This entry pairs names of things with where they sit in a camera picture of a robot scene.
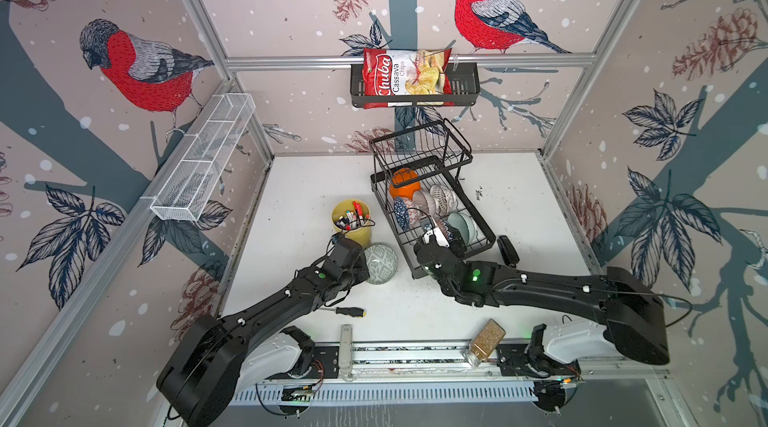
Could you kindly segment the white red patterned bowl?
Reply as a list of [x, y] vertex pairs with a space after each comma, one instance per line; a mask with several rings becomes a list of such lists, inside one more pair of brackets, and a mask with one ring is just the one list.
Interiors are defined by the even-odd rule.
[[457, 210], [458, 197], [450, 187], [439, 184], [432, 185], [430, 195], [434, 199], [438, 217], [447, 217]]

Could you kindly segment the red cap marker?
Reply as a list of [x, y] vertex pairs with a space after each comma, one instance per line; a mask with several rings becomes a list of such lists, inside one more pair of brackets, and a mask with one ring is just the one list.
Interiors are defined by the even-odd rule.
[[360, 203], [358, 203], [358, 202], [354, 201], [354, 202], [353, 202], [353, 207], [354, 207], [354, 209], [355, 209], [355, 213], [356, 213], [356, 216], [357, 216], [358, 218], [360, 218], [360, 219], [364, 219], [364, 218], [365, 218], [365, 214], [364, 214], [364, 212], [363, 212], [363, 208], [362, 208], [362, 205], [361, 205]]

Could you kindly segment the yellow marker cup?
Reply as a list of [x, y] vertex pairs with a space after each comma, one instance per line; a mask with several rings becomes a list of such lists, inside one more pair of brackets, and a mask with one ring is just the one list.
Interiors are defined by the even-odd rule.
[[[353, 202], [356, 201], [362, 205], [365, 214], [364, 219], [356, 216]], [[331, 222], [335, 229], [335, 237], [344, 237], [350, 239], [363, 248], [371, 244], [372, 229], [375, 221], [372, 219], [369, 207], [361, 200], [349, 199], [337, 204], [331, 213]]]

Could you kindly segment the teal patterned ceramic bowl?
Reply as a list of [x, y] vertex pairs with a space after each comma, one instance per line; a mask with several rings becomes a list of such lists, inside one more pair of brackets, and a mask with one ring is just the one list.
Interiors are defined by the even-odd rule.
[[447, 222], [460, 233], [466, 246], [477, 240], [477, 227], [470, 215], [453, 212], [448, 216]]

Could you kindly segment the white mesh wall shelf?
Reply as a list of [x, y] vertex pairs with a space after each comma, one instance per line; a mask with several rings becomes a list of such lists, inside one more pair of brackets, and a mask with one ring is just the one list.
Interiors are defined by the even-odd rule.
[[252, 97], [245, 93], [226, 93], [213, 100], [212, 112], [192, 135], [190, 146], [150, 206], [162, 221], [200, 220], [255, 110]]

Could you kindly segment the red cassava chips bag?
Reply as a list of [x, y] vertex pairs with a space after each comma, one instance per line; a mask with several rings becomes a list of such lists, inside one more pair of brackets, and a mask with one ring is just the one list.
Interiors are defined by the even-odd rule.
[[363, 50], [366, 97], [448, 95], [446, 70], [452, 50]]

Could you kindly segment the grey green patterned bowl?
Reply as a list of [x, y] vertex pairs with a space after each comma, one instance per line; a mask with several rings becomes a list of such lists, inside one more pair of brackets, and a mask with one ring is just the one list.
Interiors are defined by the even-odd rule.
[[398, 271], [398, 258], [394, 249], [383, 243], [371, 244], [365, 250], [368, 268], [367, 282], [382, 285], [392, 280]]

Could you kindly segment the yellow black handled screwdriver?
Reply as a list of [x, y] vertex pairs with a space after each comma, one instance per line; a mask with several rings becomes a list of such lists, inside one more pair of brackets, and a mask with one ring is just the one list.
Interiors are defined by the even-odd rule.
[[363, 318], [366, 316], [366, 311], [359, 307], [322, 307], [322, 310], [352, 318]]

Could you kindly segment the blue triangle patterned bowl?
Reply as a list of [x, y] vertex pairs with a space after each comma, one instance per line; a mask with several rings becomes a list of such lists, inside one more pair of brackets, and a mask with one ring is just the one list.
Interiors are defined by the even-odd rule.
[[402, 232], [407, 232], [412, 228], [413, 207], [412, 200], [407, 197], [396, 197], [393, 201], [395, 221]]

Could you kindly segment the glass jar of grains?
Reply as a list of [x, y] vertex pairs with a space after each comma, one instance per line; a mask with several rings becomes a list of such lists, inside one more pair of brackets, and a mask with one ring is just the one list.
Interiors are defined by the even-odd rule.
[[490, 358], [505, 336], [506, 331], [495, 320], [489, 319], [464, 352], [466, 362], [472, 368], [479, 367]]

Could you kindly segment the orange plastic bowl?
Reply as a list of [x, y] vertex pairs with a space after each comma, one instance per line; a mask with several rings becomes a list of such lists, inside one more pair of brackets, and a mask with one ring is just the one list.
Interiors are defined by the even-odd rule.
[[414, 194], [421, 189], [418, 174], [410, 168], [401, 168], [391, 176], [389, 194], [393, 199], [401, 197], [412, 200]]

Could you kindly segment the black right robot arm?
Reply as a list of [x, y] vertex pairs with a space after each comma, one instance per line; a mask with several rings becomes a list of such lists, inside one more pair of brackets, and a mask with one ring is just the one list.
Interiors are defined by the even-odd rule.
[[587, 276], [528, 272], [464, 261], [434, 240], [418, 241], [414, 253], [443, 294], [460, 304], [527, 306], [581, 317], [602, 326], [602, 338], [622, 356], [647, 365], [670, 362], [663, 302], [624, 269]]

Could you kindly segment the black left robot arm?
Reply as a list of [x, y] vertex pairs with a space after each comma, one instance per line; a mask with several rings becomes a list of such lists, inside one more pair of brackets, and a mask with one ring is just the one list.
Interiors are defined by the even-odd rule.
[[328, 254], [296, 271], [282, 290], [235, 314], [196, 319], [160, 372], [158, 391], [187, 425], [210, 425], [236, 394], [249, 354], [368, 278], [364, 248], [339, 239]]

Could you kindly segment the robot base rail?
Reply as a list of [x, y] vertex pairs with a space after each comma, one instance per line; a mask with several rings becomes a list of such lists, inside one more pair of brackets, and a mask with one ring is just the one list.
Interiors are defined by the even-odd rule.
[[652, 367], [622, 358], [587, 358], [547, 378], [511, 367], [523, 346], [501, 344], [501, 351], [479, 367], [464, 359], [462, 342], [353, 343], [353, 380], [338, 377], [337, 344], [319, 345], [321, 371], [303, 379], [277, 375], [237, 393], [234, 407], [262, 407], [288, 413], [321, 407], [368, 407], [449, 403], [543, 402], [566, 405], [571, 394], [599, 381], [640, 381], [656, 375]]

